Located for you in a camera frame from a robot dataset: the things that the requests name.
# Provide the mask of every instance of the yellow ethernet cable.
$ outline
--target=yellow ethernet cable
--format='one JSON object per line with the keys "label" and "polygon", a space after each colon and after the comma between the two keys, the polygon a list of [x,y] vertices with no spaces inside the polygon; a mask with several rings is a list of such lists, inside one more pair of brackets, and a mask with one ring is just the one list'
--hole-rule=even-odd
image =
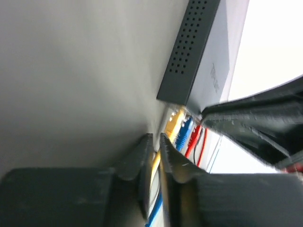
{"label": "yellow ethernet cable", "polygon": [[[167,122],[165,127],[165,134],[168,136],[169,140],[173,143],[179,133],[179,130],[181,128],[182,121],[185,117],[185,109],[184,107],[180,108],[179,111],[174,115],[171,119],[171,121]],[[151,184],[153,182],[153,179],[156,175],[158,166],[160,164],[160,151],[158,150],[157,155],[155,159],[153,160],[152,169],[151,169]]]}

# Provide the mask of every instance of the black plastic part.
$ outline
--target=black plastic part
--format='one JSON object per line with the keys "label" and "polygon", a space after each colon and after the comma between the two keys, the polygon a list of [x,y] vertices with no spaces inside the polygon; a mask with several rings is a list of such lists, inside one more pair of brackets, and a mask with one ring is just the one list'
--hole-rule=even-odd
{"label": "black plastic part", "polygon": [[303,186],[289,174],[208,174],[160,139],[165,227],[303,225]]}
{"label": "black plastic part", "polygon": [[0,184],[0,226],[144,226],[152,145],[152,134],[146,134],[108,169],[12,170]]}
{"label": "black plastic part", "polygon": [[266,164],[303,160],[303,77],[248,98],[207,107],[203,125]]}
{"label": "black plastic part", "polygon": [[220,101],[228,71],[225,0],[190,0],[157,99],[199,115]]}

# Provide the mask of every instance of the ventilation holes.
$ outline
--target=ventilation holes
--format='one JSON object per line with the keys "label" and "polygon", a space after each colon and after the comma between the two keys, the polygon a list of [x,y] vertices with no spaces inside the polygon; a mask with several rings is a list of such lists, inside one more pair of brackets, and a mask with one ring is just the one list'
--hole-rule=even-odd
{"label": "ventilation holes", "polygon": [[180,30],[180,35],[175,46],[175,54],[172,56],[169,72],[176,74],[185,74],[187,62],[191,52],[195,49],[195,40],[199,39],[200,21],[203,21],[203,12],[207,1],[190,0],[191,4],[187,8],[183,28]]}

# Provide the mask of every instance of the ethernet cable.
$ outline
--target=ethernet cable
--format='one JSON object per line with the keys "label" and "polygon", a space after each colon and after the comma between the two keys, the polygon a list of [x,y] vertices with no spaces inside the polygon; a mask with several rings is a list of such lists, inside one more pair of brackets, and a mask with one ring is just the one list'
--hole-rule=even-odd
{"label": "ethernet cable", "polygon": [[195,148],[194,148],[193,160],[194,160],[194,164],[195,165],[197,164],[197,162],[196,162],[196,149],[197,149],[197,145],[200,142],[202,136],[204,137],[204,135],[205,135],[205,128],[202,128],[202,132],[201,132],[200,137],[198,139],[198,142],[197,142],[197,144],[195,145]]}
{"label": "ethernet cable", "polygon": [[191,132],[191,128],[193,127],[194,125],[194,121],[193,119],[190,117],[185,123],[184,125],[181,127],[180,131],[179,131],[179,134],[177,136],[177,139],[176,139],[176,149],[178,151],[181,151],[184,146],[185,146],[185,143],[190,135],[190,132]]}
{"label": "ethernet cable", "polygon": [[205,145],[206,145],[207,135],[208,135],[208,129],[205,129],[204,138],[203,138],[203,144],[202,144],[201,151],[200,151],[200,154],[199,154],[199,158],[198,158],[198,162],[197,162],[197,167],[200,167],[200,165],[201,165],[202,155],[203,155],[205,147],[206,147]]}
{"label": "ethernet cable", "polygon": [[198,125],[195,127],[194,131],[191,133],[188,147],[187,147],[187,150],[184,155],[186,158],[189,158],[191,151],[197,145],[198,140],[200,138],[201,130],[202,130],[202,126]]}
{"label": "ethernet cable", "polygon": [[[180,108],[179,111],[172,117],[171,121],[167,122],[165,127],[165,134],[168,136],[171,143],[173,143],[177,137],[177,134],[180,131],[181,123],[185,117],[184,107]],[[160,151],[157,152],[155,159],[153,160],[152,169],[151,169],[151,182],[153,181],[155,174],[157,172],[158,166],[160,164]]]}
{"label": "ethernet cable", "polygon": [[[172,117],[172,119],[167,123],[165,127],[165,133],[167,134],[169,140],[171,143],[173,143],[176,139],[176,136],[178,132],[180,131],[181,128],[181,123],[184,120],[185,117],[185,109],[181,108],[176,115]],[[153,179],[155,177],[156,171],[158,169],[159,163],[160,163],[160,151],[158,151],[153,165],[152,165],[152,171],[151,171],[151,182],[153,182]],[[159,196],[156,200],[156,203],[151,211],[151,215],[149,216],[149,222],[145,225],[145,227],[151,227],[154,225],[154,222],[156,220],[156,217],[159,214],[160,208],[163,205],[163,198],[162,198],[162,193],[159,191]]]}
{"label": "ethernet cable", "polygon": [[151,196],[152,196],[152,194],[150,193],[150,207],[149,207],[149,211],[152,209],[152,210],[154,210],[154,207],[155,207],[155,204],[156,204],[156,202],[157,202],[157,199],[158,199],[158,197],[159,197],[159,195],[160,195],[160,193],[161,193],[161,183],[160,183],[160,168],[158,168],[158,171],[157,171],[157,173],[158,173],[158,182],[157,182],[157,190],[155,191],[155,193],[153,193],[154,194],[154,196],[152,197],[152,199],[151,199]]}

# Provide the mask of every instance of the device logo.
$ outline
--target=device logo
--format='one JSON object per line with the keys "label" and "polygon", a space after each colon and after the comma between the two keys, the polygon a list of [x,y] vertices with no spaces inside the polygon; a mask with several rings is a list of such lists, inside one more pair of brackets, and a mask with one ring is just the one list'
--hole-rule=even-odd
{"label": "device logo", "polygon": [[213,79],[214,90],[216,91],[216,93],[218,93],[218,91],[219,91],[219,84],[218,84],[218,80],[217,80],[217,76],[216,76],[216,71],[214,69],[214,64],[213,64],[212,71],[210,72],[210,75],[211,75],[211,77]]}

